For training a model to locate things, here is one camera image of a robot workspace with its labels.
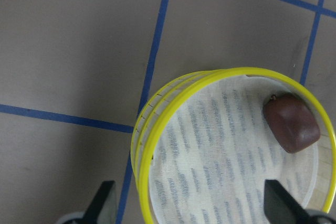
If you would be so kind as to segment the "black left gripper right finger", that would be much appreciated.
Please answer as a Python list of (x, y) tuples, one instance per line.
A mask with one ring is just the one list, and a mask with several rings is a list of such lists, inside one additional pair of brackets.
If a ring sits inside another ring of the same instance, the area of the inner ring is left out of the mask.
[(308, 223), (309, 214), (275, 179), (264, 183), (264, 213), (272, 224)]

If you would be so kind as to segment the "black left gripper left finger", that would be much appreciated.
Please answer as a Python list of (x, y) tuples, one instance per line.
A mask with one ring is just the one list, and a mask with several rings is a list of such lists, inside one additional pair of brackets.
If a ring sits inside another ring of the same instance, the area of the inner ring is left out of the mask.
[(89, 207), (84, 213), (83, 223), (115, 223), (115, 181), (103, 181)]

